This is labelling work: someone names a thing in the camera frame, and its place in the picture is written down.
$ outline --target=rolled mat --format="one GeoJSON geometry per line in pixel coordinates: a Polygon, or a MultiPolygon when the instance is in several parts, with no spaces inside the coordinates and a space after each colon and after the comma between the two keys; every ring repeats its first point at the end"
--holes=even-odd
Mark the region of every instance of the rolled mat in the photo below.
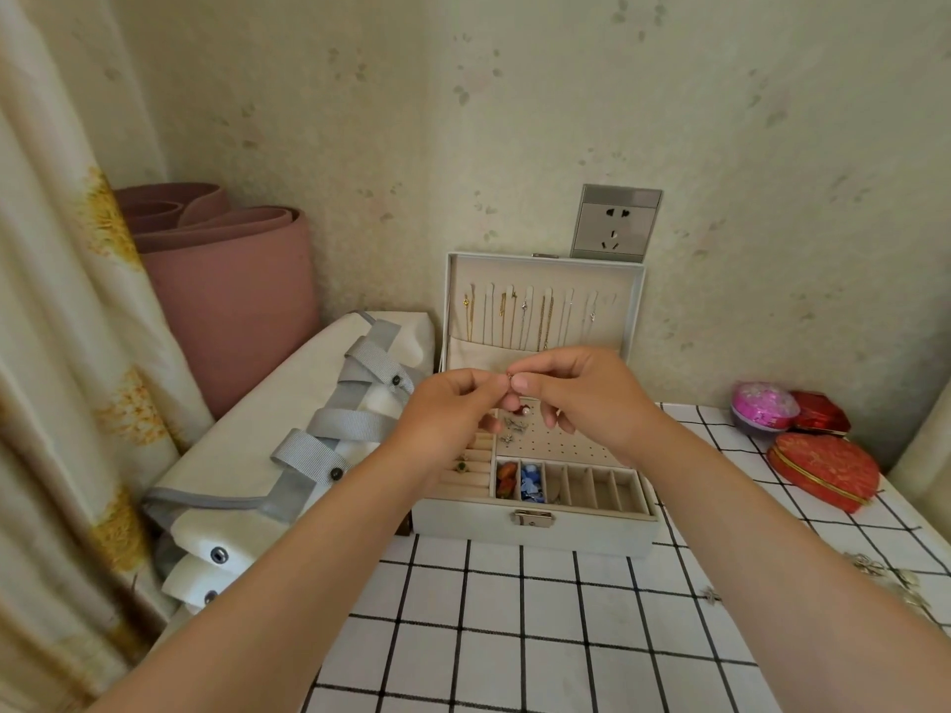
{"type": "Polygon", "coordinates": [[[117,198],[168,326],[220,418],[319,329],[307,218],[287,207],[228,210],[224,190],[204,183],[128,188],[117,198]],[[173,217],[178,224],[163,228],[173,217]]]}

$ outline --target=jewelry box lid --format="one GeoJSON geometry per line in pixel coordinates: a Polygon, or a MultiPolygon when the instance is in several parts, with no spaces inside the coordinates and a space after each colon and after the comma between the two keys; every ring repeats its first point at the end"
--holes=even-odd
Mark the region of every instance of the jewelry box lid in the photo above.
{"type": "Polygon", "coordinates": [[[539,350],[597,345],[628,359],[642,263],[449,253],[440,370],[505,371],[539,350]]]}

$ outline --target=wall socket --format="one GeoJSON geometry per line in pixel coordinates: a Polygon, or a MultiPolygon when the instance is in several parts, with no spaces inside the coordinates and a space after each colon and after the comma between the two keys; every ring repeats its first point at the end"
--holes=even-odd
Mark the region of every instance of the wall socket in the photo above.
{"type": "Polygon", "coordinates": [[[572,257],[643,262],[662,196],[640,187],[582,187],[572,257]]]}

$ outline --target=metal clasp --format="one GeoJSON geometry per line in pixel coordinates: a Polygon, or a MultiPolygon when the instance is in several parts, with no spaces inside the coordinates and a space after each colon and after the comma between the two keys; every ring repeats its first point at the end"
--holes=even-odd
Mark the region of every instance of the metal clasp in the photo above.
{"type": "Polygon", "coordinates": [[[552,527],[554,516],[537,510],[516,510],[512,513],[512,522],[517,526],[552,527]]]}

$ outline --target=curtain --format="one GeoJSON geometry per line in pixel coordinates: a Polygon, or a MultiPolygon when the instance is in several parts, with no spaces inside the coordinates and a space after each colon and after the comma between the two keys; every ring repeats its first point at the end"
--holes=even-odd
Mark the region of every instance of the curtain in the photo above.
{"type": "Polygon", "coordinates": [[[951,382],[888,480],[951,540],[951,382]]]}
{"type": "Polygon", "coordinates": [[[27,13],[0,0],[0,710],[78,710],[174,612],[136,502],[213,421],[27,13]]]}

